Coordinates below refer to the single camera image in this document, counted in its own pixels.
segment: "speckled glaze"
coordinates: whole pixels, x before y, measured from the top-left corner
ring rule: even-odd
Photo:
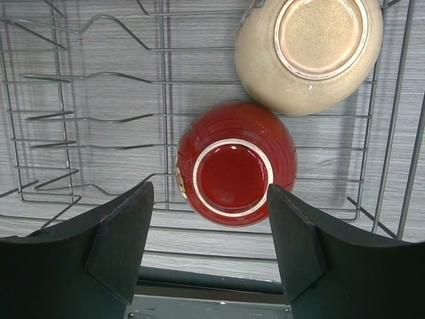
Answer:
[[[254,0],[236,38],[246,91],[284,114],[320,112],[350,96],[383,36],[377,0]]]

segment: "red glaze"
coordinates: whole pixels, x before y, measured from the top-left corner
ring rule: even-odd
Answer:
[[[265,219],[268,184],[291,191],[296,170],[296,148],[286,127],[271,111],[243,101],[197,116],[180,139],[176,158],[177,181],[189,205],[227,226]]]

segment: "gray wood-grain surface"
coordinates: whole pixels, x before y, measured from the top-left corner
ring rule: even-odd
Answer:
[[[250,0],[202,0],[165,1],[166,11],[198,11],[243,9]],[[94,15],[106,14],[119,18],[149,47],[160,46],[159,19],[146,17],[134,0],[125,1],[57,1],[55,4],[66,15],[57,19],[61,27],[80,29]],[[158,11],[158,1],[146,0],[143,4],[149,11]],[[3,16],[46,15],[48,7],[41,1],[30,3],[1,4]],[[379,182],[383,166],[386,137],[394,98],[400,48],[404,32],[408,1],[388,10],[384,43],[381,53],[381,71],[375,102],[371,140],[367,158],[363,207],[375,212]],[[167,47],[231,47],[240,15],[183,16],[165,19],[165,45]],[[42,39],[10,25],[0,26],[4,49],[50,49]],[[38,26],[31,28],[52,38],[50,30]],[[381,221],[396,232],[404,189],[408,177],[412,148],[418,124],[420,106],[425,88],[425,2],[417,1],[413,29],[410,38],[408,61],[400,99],[400,109],[392,147],[389,175],[382,206]],[[119,26],[109,20],[96,21],[84,34],[58,32],[59,43],[66,52],[59,53],[60,71],[63,74],[87,75],[100,71],[112,71],[161,80],[161,55],[139,46]],[[190,51],[166,54],[167,80],[236,80],[232,51]],[[34,72],[54,74],[52,52],[5,53],[9,81],[24,80],[20,73]],[[247,98],[239,84],[226,85],[172,85],[167,86],[167,111],[169,113],[197,113],[223,100]],[[14,110],[58,110],[58,86],[56,84],[9,86],[11,105]],[[323,114],[365,115],[368,111],[371,86],[362,85],[346,101]],[[120,119],[147,113],[162,113],[162,87],[133,80],[101,77],[92,80],[76,80],[63,85],[64,108],[73,111],[68,117],[93,117]],[[0,123],[0,193],[16,188],[9,118],[6,113],[5,91],[1,94]],[[14,116],[17,138],[63,139],[60,123],[28,122],[29,114]],[[168,142],[177,143],[180,134],[191,117],[168,120]],[[323,146],[333,148],[362,148],[366,120],[354,118],[284,118],[297,146]],[[151,117],[126,124],[103,124],[95,122],[67,123],[68,139],[79,145],[130,146],[162,144],[164,141],[163,119]],[[66,167],[63,150],[30,150],[33,142],[19,142],[20,165],[33,167]],[[169,171],[173,171],[174,148],[169,148]],[[299,177],[329,179],[359,179],[361,152],[299,150]],[[70,163],[79,173],[73,175],[74,185],[96,184],[110,193],[121,193],[150,173],[164,172],[163,148],[144,148],[129,151],[70,150]],[[23,183],[35,179],[41,182],[64,174],[63,171],[22,170]],[[423,194],[425,190],[425,156],[420,156],[416,181],[410,204],[404,239],[425,239],[425,214]],[[154,177],[155,200],[164,201],[164,178]],[[66,187],[63,179],[49,187]],[[173,178],[169,179],[170,201],[183,201]],[[330,213],[352,218],[353,206],[347,196],[357,198],[358,183],[299,180],[294,190],[308,203],[318,207],[341,209]],[[67,194],[67,191],[55,191]],[[103,203],[109,197],[93,187],[79,188],[76,194],[83,196],[83,203]],[[26,199],[49,200],[48,195],[27,196]],[[65,196],[59,200],[68,201]],[[20,217],[51,218],[65,205],[40,205],[21,203],[16,194],[0,199],[0,214]],[[89,207],[74,207],[63,218],[79,214]],[[172,207],[188,209],[185,205]],[[42,221],[0,218],[0,235],[23,236],[42,225]],[[194,213],[170,213],[155,211],[152,225],[156,227],[184,227],[225,231],[232,230],[212,224]],[[371,229],[371,221],[361,215],[356,226]],[[269,233],[268,221],[236,231]],[[251,257],[252,262],[220,260],[211,258],[182,258],[146,254],[143,264],[210,274],[278,280],[277,264],[271,236],[229,235],[225,233],[182,232],[152,229],[146,249],[150,251],[191,253],[200,255],[224,255]]]

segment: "dishwasher rack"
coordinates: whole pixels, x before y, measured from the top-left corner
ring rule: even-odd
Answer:
[[[7,2],[16,2],[16,1],[1,1],[3,8],[7,8]],[[36,1],[20,1],[22,5],[31,6],[34,5]],[[382,15],[384,22],[386,21],[386,16],[388,11],[393,7],[396,7],[401,0],[383,0]],[[167,30],[170,21],[173,19],[192,19],[192,17],[210,17],[210,16],[242,16],[243,9],[235,10],[205,10],[205,11],[187,11],[187,12],[169,12],[167,10],[169,1],[160,0],[158,1],[158,6],[155,11],[148,11],[145,8],[145,1],[135,0],[135,4],[139,9],[135,15],[140,15],[144,19],[152,19],[157,25],[159,30],[159,43],[157,46],[147,45],[141,37],[137,36],[129,27],[126,26],[124,21],[114,17],[112,15],[96,14],[92,18],[83,24],[82,27],[77,29],[72,29],[65,26],[61,21],[66,19],[65,14],[59,9],[62,5],[62,1],[48,1],[40,0],[37,1],[39,5],[42,3],[45,9],[45,14],[34,14],[28,16],[2,16],[0,21],[4,23],[6,32],[10,33],[13,30],[20,30],[20,32],[28,33],[40,40],[40,47],[31,48],[30,50],[34,53],[51,53],[54,57],[54,65],[52,66],[52,73],[35,73],[35,72],[25,72],[20,73],[19,79],[12,79],[9,76],[10,73],[10,61],[14,59],[16,54],[19,54],[28,49],[13,49],[8,47],[5,34],[0,34],[0,63],[1,71],[3,77],[3,91],[5,95],[5,107],[8,116],[10,134],[11,134],[11,149],[13,151],[14,161],[15,161],[15,171],[16,171],[16,188],[11,186],[11,190],[0,195],[0,198],[6,197],[8,195],[17,193],[19,199],[24,203],[41,203],[49,205],[57,205],[58,213],[53,218],[42,218],[37,216],[22,216],[22,215],[7,215],[1,214],[0,219],[12,219],[20,221],[42,221],[42,228],[50,225],[51,223],[57,223],[63,221],[67,218],[66,212],[73,207],[83,206],[83,207],[95,207],[101,203],[91,200],[90,198],[84,198],[82,190],[84,189],[95,189],[98,193],[102,194],[105,198],[113,197],[119,195],[119,193],[112,193],[107,191],[102,185],[97,183],[76,183],[74,180],[75,175],[80,173],[81,165],[84,163],[75,164],[70,160],[70,153],[80,150],[96,150],[104,152],[124,152],[129,150],[148,150],[148,149],[163,149],[163,170],[153,171],[148,175],[144,180],[153,180],[160,179],[160,187],[163,187],[163,199],[156,200],[155,210],[160,212],[170,212],[175,214],[193,214],[193,212],[183,203],[182,201],[174,200],[172,192],[174,189],[172,187],[173,181],[173,152],[177,146],[176,143],[170,138],[170,123],[176,118],[187,118],[190,119],[193,116],[197,115],[195,112],[173,112],[170,107],[170,100],[172,100],[172,87],[174,86],[198,86],[198,85],[209,85],[211,87],[221,86],[221,85],[239,85],[240,82],[237,78],[221,78],[218,80],[209,80],[207,78],[202,78],[200,80],[174,80],[170,76],[170,69],[172,70],[173,66],[167,60],[170,57],[170,54],[173,53],[185,53],[187,55],[197,52],[205,51],[213,53],[215,51],[231,51],[233,47],[230,46],[219,46],[211,45],[204,47],[172,47],[169,46],[167,41],[167,35],[170,31]],[[369,219],[373,221],[372,232],[376,233],[379,229],[382,229],[388,236],[391,236],[395,239],[402,239],[403,232],[406,224],[406,217],[408,215],[408,208],[410,203],[410,197],[412,194],[412,188],[415,178],[416,167],[418,165],[418,158],[420,155],[420,146],[422,143],[422,135],[425,127],[425,102],[422,105],[422,111],[420,114],[418,131],[416,135],[416,141],[414,145],[414,151],[412,154],[412,163],[410,165],[410,171],[408,175],[408,182],[406,185],[406,191],[404,196],[404,202],[402,206],[402,211],[400,214],[400,221],[398,224],[398,231],[392,232],[389,228],[383,225],[380,222],[381,208],[383,205],[383,197],[386,189],[386,179],[388,175],[388,167],[390,163],[392,143],[394,138],[394,131],[397,121],[398,114],[398,105],[400,102],[400,94],[402,91],[402,83],[404,76],[404,66],[406,64],[406,57],[409,45],[410,32],[412,28],[412,20],[414,14],[416,1],[410,0],[408,5],[408,13],[406,17],[406,24],[404,29],[404,38],[401,49],[400,63],[398,66],[398,74],[396,81],[396,89],[394,92],[394,99],[392,104],[392,113],[390,119],[390,126],[388,131],[388,139],[386,143],[386,151],[384,155],[384,165],[382,168],[381,175],[381,184],[379,187],[379,195],[377,198],[377,204],[375,207],[374,213],[369,213],[362,206],[363,199],[363,188],[364,182],[366,180],[366,168],[367,168],[367,158],[369,151],[369,140],[371,137],[371,128],[373,125],[373,116],[374,116],[374,107],[375,107],[375,96],[377,93],[377,86],[379,85],[378,77],[380,70],[380,61],[381,58],[378,58],[378,61],[373,70],[371,78],[365,81],[364,86],[370,88],[370,97],[367,106],[366,114],[315,114],[308,116],[309,119],[314,118],[327,118],[327,119],[341,119],[341,118],[351,118],[354,120],[365,121],[365,129],[363,131],[363,145],[361,147],[333,147],[333,146],[298,146],[297,150],[302,152],[347,152],[359,153],[361,155],[361,167],[358,171],[358,177],[356,178],[340,178],[340,177],[304,177],[302,174],[298,177],[298,181],[308,181],[318,183],[342,183],[342,184],[355,184],[357,186],[357,191],[352,197],[348,197],[349,203],[353,205],[352,208],[340,208],[340,207],[319,207],[324,211],[328,212],[344,212],[346,214],[351,214],[349,217],[344,217],[343,219],[350,223],[356,223],[359,220],[361,214],[366,215]],[[67,74],[63,72],[62,65],[60,63],[60,55],[67,52],[66,44],[61,43],[60,40],[63,39],[61,34],[69,34],[70,36],[78,37],[84,36],[86,31],[89,31],[92,26],[100,20],[109,20],[115,23],[121,32],[126,34],[129,37],[128,41],[135,41],[144,51],[149,53],[157,53],[159,64],[161,66],[158,79],[152,80],[154,75],[143,74],[142,76],[134,76],[127,73],[121,73],[118,70],[116,72],[110,71],[100,71],[90,74]],[[48,31],[50,36],[46,35],[46,32],[40,32],[39,30]],[[67,108],[67,101],[64,98],[63,87],[66,85],[74,84],[77,82],[84,82],[88,80],[101,80],[103,78],[115,78],[119,80],[128,80],[134,82],[140,82],[143,85],[147,86],[158,86],[161,88],[161,105],[162,110],[160,112],[149,112],[143,113],[137,116],[124,117],[121,119],[112,119],[112,118],[97,118],[91,116],[78,116],[75,110],[69,110]],[[24,86],[44,86],[44,85],[53,85],[57,86],[57,96],[59,101],[59,107],[56,110],[43,109],[39,108],[36,110],[21,110],[18,109],[12,101],[11,91],[12,88],[19,91],[20,87]],[[288,118],[288,116],[278,115],[281,118]],[[81,144],[78,139],[72,139],[69,137],[69,125],[77,122],[90,122],[94,124],[102,125],[124,125],[133,121],[138,121],[142,119],[150,118],[159,118],[161,120],[161,129],[162,133],[159,134],[162,138],[162,141],[159,143],[150,143],[138,145],[109,145],[102,146],[98,144]],[[16,125],[18,120],[24,120],[26,124],[37,123],[38,125],[49,125],[50,123],[59,123],[61,127],[60,135],[56,138],[24,138],[19,135],[19,129]],[[35,166],[26,166],[22,163],[25,162],[23,158],[23,152],[21,151],[22,145],[29,145],[28,148],[31,150],[38,151],[58,151],[63,153],[63,160],[61,163],[58,163],[55,167],[44,166],[43,163],[38,163]],[[44,171],[56,172],[57,176],[55,178],[50,178],[47,181],[40,182],[38,179],[34,179],[30,182],[24,182],[23,171],[31,171],[36,176],[38,173]],[[65,186],[57,186],[58,182],[66,181]],[[263,232],[252,232],[252,231],[243,231],[243,230],[228,230],[228,229],[190,229],[184,227],[165,227],[165,226],[152,226],[152,229],[169,231],[169,232],[198,232],[205,234],[226,234],[226,235],[246,235],[246,236],[265,236],[269,237],[269,233]],[[244,258],[244,257],[233,257],[233,256],[221,256],[221,255],[203,255],[203,254],[191,254],[191,253],[172,253],[165,251],[146,251],[146,254],[155,255],[155,256],[174,256],[174,257],[191,257],[191,258],[201,258],[201,259],[223,259],[223,260],[241,260],[247,262],[265,262],[265,263],[274,263],[275,259],[269,258]]]

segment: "ceramic bowl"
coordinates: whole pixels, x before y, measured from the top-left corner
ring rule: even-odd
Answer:
[[[381,49],[377,0],[254,0],[237,34],[246,91],[284,114],[322,111],[350,96]]]
[[[292,190],[296,169],[296,148],[277,116],[236,101],[193,120],[179,142],[175,175],[183,197],[203,217],[246,226],[268,216],[269,184]]]

